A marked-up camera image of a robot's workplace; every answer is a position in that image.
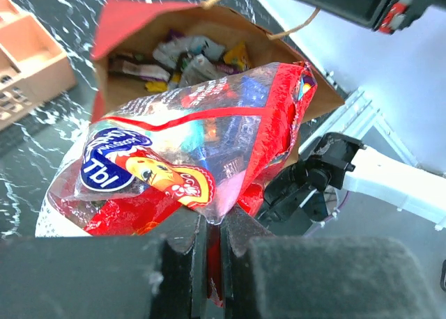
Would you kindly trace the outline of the red brown paper bag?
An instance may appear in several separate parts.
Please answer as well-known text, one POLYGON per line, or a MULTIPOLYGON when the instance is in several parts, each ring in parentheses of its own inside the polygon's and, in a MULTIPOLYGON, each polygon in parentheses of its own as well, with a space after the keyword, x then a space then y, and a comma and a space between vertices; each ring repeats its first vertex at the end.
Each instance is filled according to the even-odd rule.
POLYGON ((92 58, 95 123, 290 127, 344 103, 300 53, 212 1, 108 0, 92 58))

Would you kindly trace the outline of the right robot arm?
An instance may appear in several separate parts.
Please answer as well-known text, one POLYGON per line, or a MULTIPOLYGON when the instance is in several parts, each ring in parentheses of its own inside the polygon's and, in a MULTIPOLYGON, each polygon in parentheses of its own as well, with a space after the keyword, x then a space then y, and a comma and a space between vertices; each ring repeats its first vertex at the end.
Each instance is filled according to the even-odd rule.
POLYGON ((301 211, 322 227, 355 192, 429 220, 436 231, 445 229, 445 202, 438 193, 445 179, 418 167, 362 90, 350 94, 300 150, 308 156, 267 187, 257 216, 264 226, 301 211))

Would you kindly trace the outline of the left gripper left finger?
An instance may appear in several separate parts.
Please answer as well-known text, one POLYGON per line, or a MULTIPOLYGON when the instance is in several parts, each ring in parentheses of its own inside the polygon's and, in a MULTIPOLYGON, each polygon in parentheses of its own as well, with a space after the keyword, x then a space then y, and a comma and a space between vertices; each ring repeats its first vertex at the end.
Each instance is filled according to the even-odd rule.
POLYGON ((181 208, 139 236, 1 243, 2 318, 202 318, 206 220, 181 208))

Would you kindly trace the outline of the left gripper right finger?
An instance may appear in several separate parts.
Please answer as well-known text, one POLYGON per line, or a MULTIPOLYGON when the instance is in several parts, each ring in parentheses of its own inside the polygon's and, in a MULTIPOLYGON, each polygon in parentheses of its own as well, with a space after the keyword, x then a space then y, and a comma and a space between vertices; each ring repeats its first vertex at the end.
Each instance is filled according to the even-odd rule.
POLYGON ((277 236, 243 209, 221 225, 227 318, 437 318, 414 255, 389 238, 277 236))

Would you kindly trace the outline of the silver foil snack packet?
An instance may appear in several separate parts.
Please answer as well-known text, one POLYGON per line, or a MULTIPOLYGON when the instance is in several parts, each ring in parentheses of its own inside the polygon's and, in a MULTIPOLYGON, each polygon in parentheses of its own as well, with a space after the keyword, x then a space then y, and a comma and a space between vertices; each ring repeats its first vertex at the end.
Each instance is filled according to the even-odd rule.
POLYGON ((191 86, 226 76, 215 63, 226 47, 205 36, 183 36, 161 42, 153 58, 163 66, 180 73, 179 87, 191 86))

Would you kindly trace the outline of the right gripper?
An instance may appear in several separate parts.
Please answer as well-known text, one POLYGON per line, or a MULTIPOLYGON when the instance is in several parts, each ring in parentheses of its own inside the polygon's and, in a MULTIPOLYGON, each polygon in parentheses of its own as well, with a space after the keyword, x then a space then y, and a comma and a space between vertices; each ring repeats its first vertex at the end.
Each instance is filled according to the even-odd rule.
POLYGON ((295 0, 372 31, 392 34, 410 27, 427 8, 445 9, 445 0, 295 0))

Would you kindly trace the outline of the red candy bag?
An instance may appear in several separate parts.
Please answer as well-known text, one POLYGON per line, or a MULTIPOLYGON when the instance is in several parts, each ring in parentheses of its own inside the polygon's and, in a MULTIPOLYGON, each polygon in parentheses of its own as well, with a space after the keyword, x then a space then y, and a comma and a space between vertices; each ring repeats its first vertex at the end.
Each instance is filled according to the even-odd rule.
POLYGON ((36 236, 144 235, 182 207, 211 224, 235 205, 256 215, 316 89, 308 63, 274 62, 122 104, 63 157, 36 236))

